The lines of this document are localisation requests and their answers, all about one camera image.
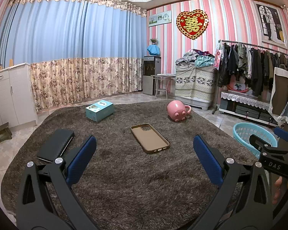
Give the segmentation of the black flat wallet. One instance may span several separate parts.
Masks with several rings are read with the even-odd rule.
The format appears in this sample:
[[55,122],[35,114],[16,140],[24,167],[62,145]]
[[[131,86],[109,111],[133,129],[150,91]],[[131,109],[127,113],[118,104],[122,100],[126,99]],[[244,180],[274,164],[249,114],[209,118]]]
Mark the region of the black flat wallet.
[[74,131],[57,129],[41,146],[37,158],[48,163],[53,162],[63,154],[73,137]]

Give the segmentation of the white cabinet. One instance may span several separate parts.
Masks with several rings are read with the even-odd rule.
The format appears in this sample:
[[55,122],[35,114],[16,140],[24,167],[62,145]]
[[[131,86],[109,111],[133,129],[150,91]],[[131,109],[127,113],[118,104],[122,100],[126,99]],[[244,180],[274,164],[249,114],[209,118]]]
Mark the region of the white cabinet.
[[38,124],[27,63],[0,70],[0,126],[5,123],[11,129]]

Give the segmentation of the small wooden step stool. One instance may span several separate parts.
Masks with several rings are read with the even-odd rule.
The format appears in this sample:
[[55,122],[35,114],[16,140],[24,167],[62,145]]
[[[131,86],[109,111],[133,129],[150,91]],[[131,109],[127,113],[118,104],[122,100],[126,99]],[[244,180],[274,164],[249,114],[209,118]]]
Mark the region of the small wooden step stool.
[[9,129],[9,123],[6,122],[5,124],[0,126],[0,142],[11,139],[12,139],[12,132]]

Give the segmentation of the blue floral curtain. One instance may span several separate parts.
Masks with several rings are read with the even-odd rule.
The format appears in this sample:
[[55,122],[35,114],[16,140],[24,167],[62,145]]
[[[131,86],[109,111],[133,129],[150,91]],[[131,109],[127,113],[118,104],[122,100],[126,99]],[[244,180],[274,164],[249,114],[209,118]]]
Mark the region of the blue floral curtain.
[[37,110],[142,89],[147,12],[120,0],[5,0],[0,66],[27,63]]

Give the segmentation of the clothes rack with garments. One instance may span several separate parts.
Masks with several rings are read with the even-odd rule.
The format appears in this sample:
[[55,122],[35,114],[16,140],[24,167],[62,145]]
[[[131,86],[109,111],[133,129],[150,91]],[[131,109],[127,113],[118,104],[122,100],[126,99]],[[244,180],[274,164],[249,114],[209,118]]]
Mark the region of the clothes rack with garments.
[[224,85],[228,90],[232,76],[243,77],[248,88],[240,93],[252,90],[258,97],[265,85],[270,84],[274,67],[288,70],[288,54],[264,46],[220,39],[215,54],[214,68],[218,71],[217,87]]

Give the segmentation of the pink pig mug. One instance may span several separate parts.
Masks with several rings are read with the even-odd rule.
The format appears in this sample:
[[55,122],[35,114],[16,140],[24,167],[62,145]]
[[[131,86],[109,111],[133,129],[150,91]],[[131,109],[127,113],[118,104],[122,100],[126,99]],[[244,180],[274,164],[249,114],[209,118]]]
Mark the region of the pink pig mug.
[[184,121],[187,119],[187,116],[191,114],[191,106],[184,105],[179,100],[171,101],[167,107],[166,111],[168,116],[175,122]]

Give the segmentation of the tan phone case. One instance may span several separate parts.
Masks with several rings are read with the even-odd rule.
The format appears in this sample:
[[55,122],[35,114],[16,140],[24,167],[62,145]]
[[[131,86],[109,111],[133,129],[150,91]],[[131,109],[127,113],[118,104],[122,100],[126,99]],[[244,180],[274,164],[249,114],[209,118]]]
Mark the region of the tan phone case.
[[149,123],[131,126],[131,132],[147,154],[154,154],[170,148],[170,143]]

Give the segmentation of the landscape wall poster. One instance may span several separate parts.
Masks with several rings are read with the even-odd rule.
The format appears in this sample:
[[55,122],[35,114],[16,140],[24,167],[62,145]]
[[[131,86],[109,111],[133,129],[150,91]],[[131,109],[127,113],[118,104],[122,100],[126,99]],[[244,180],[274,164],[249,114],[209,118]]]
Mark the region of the landscape wall poster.
[[155,15],[150,15],[148,20],[148,27],[167,24],[172,22],[172,12],[165,11]]

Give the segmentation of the framed wall picture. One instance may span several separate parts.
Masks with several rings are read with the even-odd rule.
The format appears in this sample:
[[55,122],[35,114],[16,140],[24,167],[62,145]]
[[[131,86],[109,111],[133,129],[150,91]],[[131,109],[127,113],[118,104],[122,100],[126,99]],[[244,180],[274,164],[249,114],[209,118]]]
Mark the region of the framed wall picture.
[[282,49],[288,49],[281,10],[270,4],[258,1],[253,3],[259,19],[262,42]]

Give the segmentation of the teal cardboard box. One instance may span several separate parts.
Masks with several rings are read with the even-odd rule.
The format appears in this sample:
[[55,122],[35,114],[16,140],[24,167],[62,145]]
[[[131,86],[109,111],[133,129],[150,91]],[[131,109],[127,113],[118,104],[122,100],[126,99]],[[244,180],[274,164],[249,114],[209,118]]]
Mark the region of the teal cardboard box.
[[114,113],[114,104],[109,101],[100,100],[85,108],[86,117],[94,122],[100,122]]

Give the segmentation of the small metal stool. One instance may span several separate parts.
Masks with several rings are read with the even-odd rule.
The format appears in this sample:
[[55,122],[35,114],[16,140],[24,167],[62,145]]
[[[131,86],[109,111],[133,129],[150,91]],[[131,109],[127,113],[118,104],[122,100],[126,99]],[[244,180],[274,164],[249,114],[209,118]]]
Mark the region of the small metal stool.
[[171,84],[171,81],[174,81],[176,78],[175,74],[155,74],[151,75],[153,78],[153,83],[155,84],[155,98],[158,95],[163,94],[168,98],[168,90]]

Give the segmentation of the covered cabinet with clothes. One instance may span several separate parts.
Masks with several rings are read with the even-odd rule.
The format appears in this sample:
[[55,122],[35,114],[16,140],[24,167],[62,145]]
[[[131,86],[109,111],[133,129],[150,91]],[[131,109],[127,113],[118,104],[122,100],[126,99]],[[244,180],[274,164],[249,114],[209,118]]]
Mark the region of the covered cabinet with clothes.
[[175,62],[175,98],[183,103],[208,110],[214,101],[215,57],[208,51],[190,49]]

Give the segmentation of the grey shaggy rug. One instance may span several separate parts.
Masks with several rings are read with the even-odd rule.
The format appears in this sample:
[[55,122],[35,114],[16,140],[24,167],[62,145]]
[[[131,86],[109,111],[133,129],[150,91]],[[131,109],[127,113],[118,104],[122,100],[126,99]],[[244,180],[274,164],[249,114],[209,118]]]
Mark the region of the grey shaggy rug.
[[[227,133],[197,113],[183,122],[170,120],[166,101],[121,104],[100,122],[85,108],[61,108],[50,114],[23,144],[9,165],[1,199],[15,212],[21,176],[29,161],[57,129],[74,131],[73,149],[90,135],[97,149],[80,181],[77,198],[101,229],[178,229],[196,219],[212,199],[213,185],[194,152],[193,139],[201,135],[211,147],[238,163],[252,164],[255,156]],[[147,154],[131,126],[149,123],[170,148]]]

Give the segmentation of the red heart wall decoration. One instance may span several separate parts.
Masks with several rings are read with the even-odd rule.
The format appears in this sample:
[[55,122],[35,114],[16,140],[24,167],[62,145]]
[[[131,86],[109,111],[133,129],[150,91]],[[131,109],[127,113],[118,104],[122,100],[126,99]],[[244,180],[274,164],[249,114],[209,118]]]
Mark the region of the red heart wall decoration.
[[179,31],[187,38],[197,39],[208,27],[209,18],[201,9],[180,12],[176,18]]

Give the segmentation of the grey water dispenser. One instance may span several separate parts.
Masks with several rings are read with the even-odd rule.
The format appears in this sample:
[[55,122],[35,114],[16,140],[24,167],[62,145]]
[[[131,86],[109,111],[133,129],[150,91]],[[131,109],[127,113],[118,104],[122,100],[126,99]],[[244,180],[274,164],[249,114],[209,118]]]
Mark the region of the grey water dispenser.
[[156,82],[154,76],[160,73],[161,73],[161,57],[144,56],[143,77],[142,77],[142,92],[144,94],[155,95]]

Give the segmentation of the brown framed board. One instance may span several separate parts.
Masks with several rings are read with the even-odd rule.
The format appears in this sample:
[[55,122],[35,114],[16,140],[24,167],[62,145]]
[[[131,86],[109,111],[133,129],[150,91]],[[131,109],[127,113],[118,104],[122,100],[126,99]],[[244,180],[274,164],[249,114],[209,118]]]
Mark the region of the brown framed board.
[[277,120],[288,102],[288,71],[274,69],[273,87],[268,112]]

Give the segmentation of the low lace covered shelf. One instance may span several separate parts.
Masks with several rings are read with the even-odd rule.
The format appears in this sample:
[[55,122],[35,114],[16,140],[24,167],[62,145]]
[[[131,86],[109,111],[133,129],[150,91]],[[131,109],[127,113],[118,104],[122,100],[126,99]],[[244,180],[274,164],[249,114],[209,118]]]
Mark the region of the low lace covered shelf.
[[258,98],[231,91],[221,92],[221,101],[219,104],[219,111],[221,113],[276,127],[277,121],[270,115],[268,109],[269,103]]

